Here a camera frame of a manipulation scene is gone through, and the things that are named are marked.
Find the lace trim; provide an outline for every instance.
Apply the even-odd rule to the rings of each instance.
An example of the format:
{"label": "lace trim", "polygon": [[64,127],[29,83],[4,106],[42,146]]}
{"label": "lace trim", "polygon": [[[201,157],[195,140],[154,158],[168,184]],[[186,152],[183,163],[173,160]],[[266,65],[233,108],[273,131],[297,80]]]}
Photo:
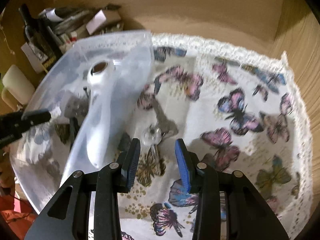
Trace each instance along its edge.
{"label": "lace trim", "polygon": [[240,64],[259,67],[264,70],[282,73],[287,81],[287,89],[292,96],[293,118],[295,131],[299,140],[299,169],[301,174],[300,192],[295,202],[295,213],[289,231],[290,239],[294,239],[303,229],[310,218],[310,208],[313,199],[312,184],[312,135],[310,131],[310,119],[306,106],[301,98],[300,90],[294,82],[294,74],[289,67],[286,52],[281,59],[269,58],[255,51],[243,47],[236,47],[230,43],[224,43],[212,39],[204,39],[197,36],[181,34],[154,34],[153,46],[169,46],[185,50],[195,50],[199,54],[208,54],[224,57]]}

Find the wooden surface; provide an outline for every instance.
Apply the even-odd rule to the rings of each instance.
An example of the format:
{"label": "wooden surface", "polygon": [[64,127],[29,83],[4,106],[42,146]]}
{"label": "wooden surface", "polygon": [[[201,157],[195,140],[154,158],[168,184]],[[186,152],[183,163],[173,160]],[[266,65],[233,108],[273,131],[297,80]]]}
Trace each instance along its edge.
{"label": "wooden surface", "polygon": [[276,58],[286,50],[311,119],[314,210],[320,200],[320,26],[304,0],[11,0],[2,25],[16,55],[0,39],[0,72],[16,64],[37,85],[39,75],[20,50],[24,40],[18,7],[23,2],[33,16],[47,7],[118,3],[126,29],[200,35]]}

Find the butterfly tablecloth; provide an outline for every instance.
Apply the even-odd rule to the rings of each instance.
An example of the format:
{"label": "butterfly tablecloth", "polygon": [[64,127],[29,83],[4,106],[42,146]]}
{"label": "butterfly tablecloth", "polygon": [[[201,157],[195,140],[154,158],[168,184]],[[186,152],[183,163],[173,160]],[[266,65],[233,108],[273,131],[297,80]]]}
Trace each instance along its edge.
{"label": "butterfly tablecloth", "polygon": [[[123,239],[192,238],[198,196],[182,186],[177,138],[216,170],[243,171],[294,238],[310,217],[312,150],[309,119],[286,54],[271,59],[215,40],[169,34],[154,35],[153,46],[153,73],[119,149],[157,123],[152,100],[179,132],[158,145],[160,175],[142,145],[134,186],[118,195]],[[65,165],[54,153],[46,162],[60,171]],[[220,200],[224,239],[223,193]],[[93,238],[93,213],[89,228]]]}

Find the dark glass bottle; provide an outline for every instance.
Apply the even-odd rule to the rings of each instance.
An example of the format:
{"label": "dark glass bottle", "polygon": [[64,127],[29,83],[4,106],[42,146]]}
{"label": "dark glass bottle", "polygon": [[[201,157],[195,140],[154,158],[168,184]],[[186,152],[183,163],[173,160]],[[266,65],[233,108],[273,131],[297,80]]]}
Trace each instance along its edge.
{"label": "dark glass bottle", "polygon": [[24,38],[45,69],[50,70],[62,53],[40,19],[31,17],[26,4],[19,7],[25,23]]}

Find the plastic container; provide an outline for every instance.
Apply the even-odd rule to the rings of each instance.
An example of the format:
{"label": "plastic container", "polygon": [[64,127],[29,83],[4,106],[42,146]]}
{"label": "plastic container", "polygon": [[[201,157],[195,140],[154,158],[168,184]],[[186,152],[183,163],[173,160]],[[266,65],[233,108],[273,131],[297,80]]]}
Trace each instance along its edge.
{"label": "plastic container", "polygon": [[[114,66],[114,73],[104,72],[108,75],[100,75],[100,80],[88,79],[92,67],[101,62],[107,62],[108,67]],[[128,31],[78,41],[49,71],[26,111],[47,108],[55,118],[63,118],[59,110],[66,93],[85,98],[83,87],[90,88],[92,92],[89,112],[70,154],[67,154],[68,146],[63,145],[56,134],[50,135],[48,144],[52,153],[44,164],[40,162],[43,157],[38,152],[28,150],[31,147],[25,138],[15,145],[16,150],[10,154],[21,187],[38,213],[57,191],[60,182],[63,183],[73,171],[88,173],[110,162],[124,131],[124,124],[148,81],[152,63],[151,33]],[[93,135],[96,129],[100,133]],[[92,146],[93,139],[95,143],[98,140],[102,142]],[[50,160],[55,161],[58,172],[52,171]]]}

